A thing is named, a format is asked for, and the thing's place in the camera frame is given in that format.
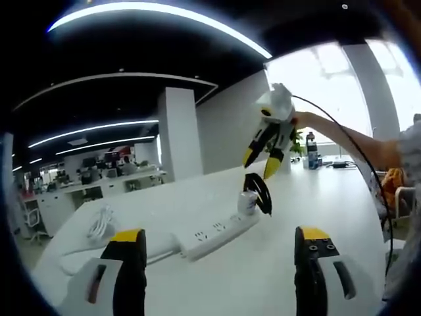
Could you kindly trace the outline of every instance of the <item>bottle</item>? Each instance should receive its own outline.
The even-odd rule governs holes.
[[[309,169],[314,170],[318,168],[318,154],[317,154],[317,143],[314,140],[313,132],[309,132],[309,134],[305,138],[305,144],[307,147],[307,159],[309,164]]]

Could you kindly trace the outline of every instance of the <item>electrical outlet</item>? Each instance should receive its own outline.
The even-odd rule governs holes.
[[[250,227],[258,223],[259,213],[254,215],[233,214],[229,217],[205,224],[199,229],[184,228],[175,233],[182,253],[189,259],[199,259],[227,244]]]

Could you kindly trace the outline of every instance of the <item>office desk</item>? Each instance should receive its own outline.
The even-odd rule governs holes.
[[[45,229],[50,237],[53,237],[60,227],[71,217],[83,204],[83,192],[88,189],[98,188],[104,198],[109,198],[126,192],[127,181],[140,180],[150,176],[162,176],[163,171],[137,172],[129,176],[118,178],[103,178],[91,184],[79,184],[58,189],[54,192],[46,192],[24,199],[31,208],[38,207]]]
[[[263,167],[257,163],[247,172],[261,173]],[[33,270],[36,284],[49,302],[60,304],[70,278],[59,269],[59,257],[87,246],[89,220],[105,202],[120,229],[177,231],[236,212],[244,174],[243,168],[234,168],[84,204],[45,249]],[[146,315],[294,315],[293,250],[299,225],[326,231],[340,253],[369,275],[380,303],[384,243],[359,171],[308,171],[296,164],[291,173],[275,174],[267,184],[272,217],[262,214],[247,232],[198,261],[173,255],[147,267]],[[81,253],[78,260],[93,255],[99,252]]]

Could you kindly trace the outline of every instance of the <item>black ceiling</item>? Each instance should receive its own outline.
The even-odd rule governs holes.
[[[9,12],[18,22],[7,28],[3,38],[3,43],[7,43],[4,74],[10,88],[2,95],[2,105],[6,113],[12,113],[11,117],[4,116],[10,118],[4,125],[15,135],[14,149],[21,161],[31,159],[34,150],[38,150],[27,150],[28,144],[44,136],[153,117],[157,96],[165,86],[194,89],[196,100],[209,91],[209,86],[184,80],[107,78],[54,89],[11,111],[51,85],[124,69],[198,78],[218,85],[214,92],[217,93],[259,71],[265,61],[256,51],[221,31],[170,14],[97,14],[46,32],[67,13],[116,1],[11,2],[9,5],[14,7]],[[214,18],[251,38],[273,56],[318,42],[358,41],[380,33],[365,0],[154,2]],[[348,10],[342,9],[343,3],[348,4]],[[123,130],[120,128],[118,133],[124,133]],[[109,140],[108,133],[102,135],[97,140]],[[46,144],[42,154],[55,153],[57,149],[48,149]]]

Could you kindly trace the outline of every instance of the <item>led light strip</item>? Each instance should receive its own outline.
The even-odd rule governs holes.
[[[207,16],[201,15],[199,13],[181,9],[178,7],[173,7],[171,5],[162,5],[160,3],[148,3],[148,2],[117,2],[117,3],[107,3],[104,5],[96,5],[94,7],[86,8],[80,11],[76,11],[69,15],[66,15],[60,18],[56,23],[54,23],[47,32],[58,28],[60,25],[76,20],[77,18],[82,18],[84,16],[89,16],[91,14],[109,12],[109,11],[121,11],[121,10],[143,10],[143,11],[155,11],[168,13],[173,15],[182,16],[184,18],[189,18],[191,20],[209,25],[217,30],[220,30],[233,38],[236,38],[239,41],[242,41],[245,45],[254,49],[257,53],[261,54],[263,57],[270,59],[272,55],[267,52],[263,47],[259,46],[257,43],[253,42],[251,39],[245,37],[243,34],[235,31],[229,26],[213,20]]]
[[[33,144],[29,145],[28,148],[33,148],[33,147],[38,146],[40,144],[43,144],[45,142],[49,142],[50,140],[56,140],[57,138],[60,138],[60,137],[65,137],[65,136],[69,136],[69,135],[73,135],[73,134],[77,134],[77,133],[82,133],[82,132],[87,132],[88,130],[97,130],[99,128],[108,128],[108,127],[124,126],[124,125],[151,124],[151,123],[158,123],[158,122],[159,122],[158,120],[136,120],[136,121],[133,121],[133,122],[121,122],[121,123],[107,124],[107,125],[101,125],[101,126],[94,126],[94,127],[84,128],[82,130],[75,130],[73,132],[64,133],[64,134],[61,134],[61,135],[50,137],[50,138],[47,138],[47,139],[42,140],[40,142],[33,143]]]
[[[59,153],[56,153],[56,155],[61,155],[62,153],[70,153],[71,151],[81,150],[81,149],[85,149],[85,148],[91,148],[91,147],[95,147],[95,146],[108,145],[108,144],[119,143],[119,142],[130,142],[132,140],[149,140],[151,138],[155,138],[155,137],[154,136],[146,136],[146,137],[127,138],[125,140],[113,140],[111,142],[93,144],[93,145],[83,146],[83,147],[69,149],[69,150],[65,150],[65,151],[60,151]]]
[[[37,163],[38,161],[41,161],[41,160],[42,160],[42,158],[38,158],[38,159],[35,159],[35,160],[31,161],[29,164],[31,165],[31,164]]]

